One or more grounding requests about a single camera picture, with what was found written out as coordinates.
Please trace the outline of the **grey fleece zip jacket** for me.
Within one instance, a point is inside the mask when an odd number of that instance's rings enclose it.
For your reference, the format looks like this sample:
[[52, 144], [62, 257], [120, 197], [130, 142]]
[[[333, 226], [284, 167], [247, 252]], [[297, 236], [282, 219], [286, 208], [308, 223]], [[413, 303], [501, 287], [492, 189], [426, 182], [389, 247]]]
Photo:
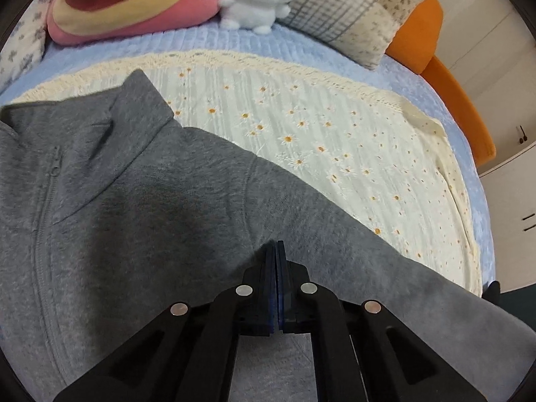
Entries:
[[291, 173], [182, 127], [144, 73], [1, 111], [1, 349], [36, 401], [175, 301], [236, 285], [271, 240], [339, 298], [383, 303], [490, 401], [534, 387], [532, 329]]

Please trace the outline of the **daisy print white blanket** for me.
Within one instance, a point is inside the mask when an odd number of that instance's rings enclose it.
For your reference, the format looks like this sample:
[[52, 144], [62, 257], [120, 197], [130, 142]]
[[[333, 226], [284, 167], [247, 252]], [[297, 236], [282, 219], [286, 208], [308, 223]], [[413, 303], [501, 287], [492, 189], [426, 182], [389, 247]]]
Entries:
[[98, 92], [138, 69], [180, 124], [281, 166], [402, 256], [481, 293], [462, 165], [443, 125], [395, 92], [274, 58], [193, 50], [93, 64], [18, 85], [3, 102]]

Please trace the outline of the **light blue bed cover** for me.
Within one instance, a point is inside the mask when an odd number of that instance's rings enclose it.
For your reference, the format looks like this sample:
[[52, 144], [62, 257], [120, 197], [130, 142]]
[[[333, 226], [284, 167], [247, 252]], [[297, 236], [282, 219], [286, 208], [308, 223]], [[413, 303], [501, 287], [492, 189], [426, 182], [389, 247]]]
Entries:
[[490, 216], [469, 143], [434, 89], [421, 76], [390, 57], [383, 57], [380, 66], [369, 71], [314, 39], [282, 26], [275, 27], [268, 36], [257, 36], [245, 30], [224, 31], [212, 22], [183, 30], [74, 48], [49, 46], [39, 64], [2, 92], [1, 101], [5, 104], [3, 96], [18, 85], [33, 87], [54, 76], [71, 74], [93, 64], [125, 57], [193, 50], [246, 53], [338, 74], [355, 82], [395, 92], [424, 114], [438, 120], [462, 165], [462, 176], [470, 197], [473, 229], [481, 252], [483, 288], [494, 280], [495, 258]]

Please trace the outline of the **grey checked patchwork pillow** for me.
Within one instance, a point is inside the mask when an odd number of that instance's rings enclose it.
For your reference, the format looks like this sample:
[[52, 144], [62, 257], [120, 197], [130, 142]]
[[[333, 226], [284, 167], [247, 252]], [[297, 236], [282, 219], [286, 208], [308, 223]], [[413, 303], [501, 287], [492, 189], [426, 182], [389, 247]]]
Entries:
[[374, 70], [424, 0], [292, 0], [281, 23]]

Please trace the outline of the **blue floral white pillow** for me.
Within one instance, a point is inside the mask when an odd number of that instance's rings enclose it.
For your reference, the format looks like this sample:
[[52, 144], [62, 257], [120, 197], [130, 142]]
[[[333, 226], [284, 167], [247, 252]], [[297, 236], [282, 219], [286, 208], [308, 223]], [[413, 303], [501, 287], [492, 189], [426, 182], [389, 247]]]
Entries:
[[51, 1], [33, 0], [8, 37], [1, 51], [1, 92], [41, 62]]

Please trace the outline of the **pink rainbow plush cushion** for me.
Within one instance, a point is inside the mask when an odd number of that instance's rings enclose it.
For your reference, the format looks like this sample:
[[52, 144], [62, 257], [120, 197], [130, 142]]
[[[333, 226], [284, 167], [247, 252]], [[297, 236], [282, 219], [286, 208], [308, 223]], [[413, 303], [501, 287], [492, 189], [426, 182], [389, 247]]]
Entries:
[[47, 30], [61, 46], [134, 37], [203, 24], [218, 0], [53, 0]]

